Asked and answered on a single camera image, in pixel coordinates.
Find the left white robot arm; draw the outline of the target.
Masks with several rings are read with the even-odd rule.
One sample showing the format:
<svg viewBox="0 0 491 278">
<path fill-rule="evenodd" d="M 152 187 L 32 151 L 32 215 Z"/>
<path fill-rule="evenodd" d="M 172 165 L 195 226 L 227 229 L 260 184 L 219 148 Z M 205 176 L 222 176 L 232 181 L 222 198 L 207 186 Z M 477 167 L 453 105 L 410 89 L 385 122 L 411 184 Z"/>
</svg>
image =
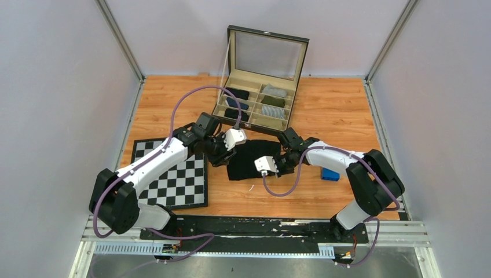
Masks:
<svg viewBox="0 0 491 278">
<path fill-rule="evenodd" d="M 215 133 L 221 121 L 203 112 L 197 122 L 175 129 L 162 144 L 141 159 L 117 171 L 101 170 L 96 177 L 89 202 L 93 213 L 93 229 L 102 221 L 108 234 L 123 234 L 131 228 L 150 228 L 163 239 L 177 233 L 176 215 L 158 204 L 140 203 L 140 194 L 163 173 L 196 154 L 203 154 L 212 166 L 227 165 L 235 155 L 235 147 L 246 142 L 245 131 L 234 126 L 226 132 Z"/>
</svg>

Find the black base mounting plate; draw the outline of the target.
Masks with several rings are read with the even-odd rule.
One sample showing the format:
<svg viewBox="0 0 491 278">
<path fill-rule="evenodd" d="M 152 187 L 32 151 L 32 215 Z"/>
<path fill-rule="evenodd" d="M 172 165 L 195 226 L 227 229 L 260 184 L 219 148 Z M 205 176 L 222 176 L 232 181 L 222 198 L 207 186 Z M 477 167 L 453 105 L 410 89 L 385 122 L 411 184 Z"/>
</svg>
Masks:
<svg viewBox="0 0 491 278">
<path fill-rule="evenodd" d="M 328 220 L 180 215 L 174 227 L 172 236 L 212 233 L 215 237 L 204 252 L 316 253 L 320 243 L 353 246 L 369 241 L 365 225 L 337 232 Z"/>
</svg>

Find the navy rolled cloth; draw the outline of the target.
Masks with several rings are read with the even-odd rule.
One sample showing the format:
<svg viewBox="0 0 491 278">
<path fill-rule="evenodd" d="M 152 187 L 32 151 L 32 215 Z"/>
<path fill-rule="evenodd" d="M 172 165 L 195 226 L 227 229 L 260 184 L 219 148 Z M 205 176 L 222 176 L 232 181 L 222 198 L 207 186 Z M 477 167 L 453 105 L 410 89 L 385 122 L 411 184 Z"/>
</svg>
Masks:
<svg viewBox="0 0 491 278">
<path fill-rule="evenodd" d="M 249 109 L 249 105 L 240 101 L 235 101 L 234 99 L 227 97 L 225 99 L 227 106 L 232 108 L 240 108 L 241 110 L 247 111 Z"/>
</svg>

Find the black rolled cloth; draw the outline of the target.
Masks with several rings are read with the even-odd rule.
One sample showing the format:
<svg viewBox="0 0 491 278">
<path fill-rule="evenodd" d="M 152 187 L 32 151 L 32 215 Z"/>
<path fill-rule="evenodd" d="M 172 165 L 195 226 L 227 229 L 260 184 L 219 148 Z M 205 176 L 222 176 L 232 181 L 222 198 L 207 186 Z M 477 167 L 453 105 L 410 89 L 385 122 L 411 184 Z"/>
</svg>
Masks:
<svg viewBox="0 0 491 278">
<path fill-rule="evenodd" d="M 242 99 L 242 100 L 248 100 L 250 96 L 250 92 L 246 90 L 241 90 L 241 89 L 235 89 L 231 87 L 227 87 L 227 90 L 229 90 L 236 98 Z"/>
<path fill-rule="evenodd" d="M 224 112 L 224 117 L 232 120 L 237 120 L 237 118 L 239 117 L 239 111 L 236 109 L 227 108 Z M 249 114 L 246 113 L 245 111 L 241 111 L 241 121 L 248 122 L 249 119 L 250 119 Z"/>
</svg>

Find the black underwear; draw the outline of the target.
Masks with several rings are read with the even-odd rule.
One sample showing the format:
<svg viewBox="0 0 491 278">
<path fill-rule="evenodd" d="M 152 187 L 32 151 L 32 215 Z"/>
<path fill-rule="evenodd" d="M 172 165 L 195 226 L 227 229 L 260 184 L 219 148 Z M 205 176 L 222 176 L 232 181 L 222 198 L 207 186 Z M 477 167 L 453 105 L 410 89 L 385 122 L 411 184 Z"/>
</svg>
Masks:
<svg viewBox="0 0 491 278">
<path fill-rule="evenodd" d="M 236 154 L 227 165 L 228 178 L 231 181 L 261 178 L 254 161 L 263 156 L 274 156 L 280 153 L 279 142 L 268 140 L 247 140 L 244 144 L 235 146 Z"/>
</svg>

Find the black rolled cloth top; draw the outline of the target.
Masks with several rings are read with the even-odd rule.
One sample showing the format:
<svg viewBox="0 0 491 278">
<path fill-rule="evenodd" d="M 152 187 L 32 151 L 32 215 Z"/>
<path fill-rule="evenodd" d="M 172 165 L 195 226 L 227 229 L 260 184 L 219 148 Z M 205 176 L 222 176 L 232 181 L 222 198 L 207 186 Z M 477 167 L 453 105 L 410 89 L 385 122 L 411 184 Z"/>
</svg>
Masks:
<svg viewBox="0 0 491 278">
<path fill-rule="evenodd" d="M 229 90 L 236 98 L 242 99 L 242 100 L 248 100 L 250 96 L 250 92 L 246 90 L 241 90 L 241 89 L 235 89 L 231 87 L 227 87 L 227 90 Z"/>
</svg>

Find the olive green rolled cloth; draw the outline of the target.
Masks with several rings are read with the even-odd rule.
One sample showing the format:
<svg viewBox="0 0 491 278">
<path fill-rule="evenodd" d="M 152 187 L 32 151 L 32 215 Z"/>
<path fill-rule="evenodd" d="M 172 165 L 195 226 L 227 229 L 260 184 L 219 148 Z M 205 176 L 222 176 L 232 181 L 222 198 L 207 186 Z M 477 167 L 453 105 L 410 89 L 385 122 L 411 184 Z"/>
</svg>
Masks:
<svg viewBox="0 0 491 278">
<path fill-rule="evenodd" d="M 265 104 L 265 105 L 279 107 L 279 108 L 284 108 L 285 107 L 285 99 L 283 99 L 283 98 L 277 98 L 277 97 L 274 97 L 274 96 L 268 96 L 268 95 L 266 95 L 262 99 L 261 103 L 262 104 Z"/>
</svg>

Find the striped rolled cloth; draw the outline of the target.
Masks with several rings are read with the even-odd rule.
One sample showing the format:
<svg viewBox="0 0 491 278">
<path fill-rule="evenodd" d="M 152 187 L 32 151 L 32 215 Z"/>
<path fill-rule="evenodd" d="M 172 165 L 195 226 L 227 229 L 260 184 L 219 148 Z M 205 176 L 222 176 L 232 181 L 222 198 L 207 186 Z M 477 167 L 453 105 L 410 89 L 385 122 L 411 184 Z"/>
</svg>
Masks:
<svg viewBox="0 0 491 278">
<path fill-rule="evenodd" d="M 263 105 L 261 108 L 261 114 L 277 119 L 286 119 L 286 111 L 282 107 L 274 107 L 271 105 Z"/>
</svg>

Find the black white checkerboard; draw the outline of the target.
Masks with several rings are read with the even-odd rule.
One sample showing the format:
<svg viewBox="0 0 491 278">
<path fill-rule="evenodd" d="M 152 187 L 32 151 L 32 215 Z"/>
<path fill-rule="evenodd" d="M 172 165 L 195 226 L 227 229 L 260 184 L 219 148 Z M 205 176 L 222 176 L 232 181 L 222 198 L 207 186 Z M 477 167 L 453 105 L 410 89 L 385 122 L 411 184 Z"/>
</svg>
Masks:
<svg viewBox="0 0 491 278">
<path fill-rule="evenodd" d="M 162 205 L 171 210 L 208 206 L 208 160 L 192 155 L 162 173 L 142 191 L 139 202 Z"/>
</svg>

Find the grey rolled cloth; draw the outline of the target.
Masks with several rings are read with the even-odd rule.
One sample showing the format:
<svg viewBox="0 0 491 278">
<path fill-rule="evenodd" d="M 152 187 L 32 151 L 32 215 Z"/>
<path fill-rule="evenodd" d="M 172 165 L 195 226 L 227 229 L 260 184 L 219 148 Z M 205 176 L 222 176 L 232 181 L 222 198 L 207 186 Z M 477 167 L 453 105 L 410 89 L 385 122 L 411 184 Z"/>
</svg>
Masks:
<svg viewBox="0 0 491 278">
<path fill-rule="evenodd" d="M 280 97 L 280 98 L 286 98 L 286 96 L 287 96 L 287 91 L 285 89 L 274 87 L 271 84 L 267 84 L 262 89 L 262 93 L 270 95 L 270 96 Z"/>
</svg>

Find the black rolled cloth bottom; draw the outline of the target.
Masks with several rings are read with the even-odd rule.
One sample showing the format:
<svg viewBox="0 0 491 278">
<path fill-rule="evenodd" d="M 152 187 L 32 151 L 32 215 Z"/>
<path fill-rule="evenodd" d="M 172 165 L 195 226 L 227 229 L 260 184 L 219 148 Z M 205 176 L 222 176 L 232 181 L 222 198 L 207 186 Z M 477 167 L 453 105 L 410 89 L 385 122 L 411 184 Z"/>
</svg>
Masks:
<svg viewBox="0 0 491 278">
<path fill-rule="evenodd" d="M 224 117 L 232 120 L 237 120 L 237 118 L 239 117 L 239 111 L 236 109 L 227 108 L 224 112 Z M 246 113 L 245 111 L 241 111 L 241 121 L 248 122 L 249 119 L 250 119 L 249 114 Z"/>
</svg>

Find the blue green brick stack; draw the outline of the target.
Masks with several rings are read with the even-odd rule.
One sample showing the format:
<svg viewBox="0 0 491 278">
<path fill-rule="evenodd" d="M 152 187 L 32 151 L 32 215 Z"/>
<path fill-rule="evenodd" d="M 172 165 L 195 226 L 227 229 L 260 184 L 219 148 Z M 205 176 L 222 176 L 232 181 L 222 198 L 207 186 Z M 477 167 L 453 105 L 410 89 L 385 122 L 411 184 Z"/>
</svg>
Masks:
<svg viewBox="0 0 491 278">
<path fill-rule="evenodd" d="M 322 168 L 321 179 L 326 181 L 339 181 L 340 174 L 330 169 Z"/>
</svg>

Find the black compartment storage box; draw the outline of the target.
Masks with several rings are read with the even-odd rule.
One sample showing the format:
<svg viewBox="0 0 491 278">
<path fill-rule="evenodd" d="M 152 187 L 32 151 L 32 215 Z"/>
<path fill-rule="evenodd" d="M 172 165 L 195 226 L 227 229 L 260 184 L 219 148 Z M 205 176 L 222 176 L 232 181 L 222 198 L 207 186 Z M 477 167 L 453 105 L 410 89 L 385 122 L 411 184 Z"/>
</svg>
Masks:
<svg viewBox="0 0 491 278">
<path fill-rule="evenodd" d="M 276 136 L 290 124 L 292 109 L 301 78 L 310 40 L 299 36 L 279 34 L 252 28 L 229 25 L 226 65 L 223 67 L 221 86 L 250 92 L 248 100 L 239 99 L 250 107 L 248 122 L 240 122 L 244 129 Z M 285 89 L 286 119 L 271 118 L 261 114 L 261 101 L 267 95 L 262 89 L 271 84 Z M 224 92 L 217 94 L 212 114 L 228 125 L 235 120 L 224 117 L 227 108 Z"/>
</svg>

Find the aluminium frame rail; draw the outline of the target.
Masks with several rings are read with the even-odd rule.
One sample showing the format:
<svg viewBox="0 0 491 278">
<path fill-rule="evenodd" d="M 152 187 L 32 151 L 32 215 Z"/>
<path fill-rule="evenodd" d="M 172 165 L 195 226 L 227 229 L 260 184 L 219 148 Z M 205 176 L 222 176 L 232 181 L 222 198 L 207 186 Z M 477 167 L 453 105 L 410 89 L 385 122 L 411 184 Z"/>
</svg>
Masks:
<svg viewBox="0 0 491 278">
<path fill-rule="evenodd" d="M 184 241 L 142 240 L 132 229 L 105 240 L 86 226 L 70 277 L 440 277 L 424 225 L 366 224 L 357 242 L 318 239 L 324 220 L 240 220 L 268 236 L 217 233 Z"/>
</svg>

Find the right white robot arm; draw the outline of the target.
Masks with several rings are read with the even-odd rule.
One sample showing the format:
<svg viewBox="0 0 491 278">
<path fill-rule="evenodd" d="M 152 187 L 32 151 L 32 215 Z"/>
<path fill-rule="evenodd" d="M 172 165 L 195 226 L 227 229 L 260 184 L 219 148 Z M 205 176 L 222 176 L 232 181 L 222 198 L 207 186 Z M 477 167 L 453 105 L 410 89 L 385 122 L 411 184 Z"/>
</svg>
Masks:
<svg viewBox="0 0 491 278">
<path fill-rule="evenodd" d="M 304 140 L 291 127 L 277 138 L 284 150 L 273 158 L 278 175 L 300 173 L 305 164 L 332 170 L 348 179 L 354 199 L 330 219 L 329 233 L 339 242 L 352 237 L 359 224 L 391 210 L 391 204 L 396 204 L 405 192 L 399 176 L 377 149 L 347 151 L 318 138 Z"/>
</svg>

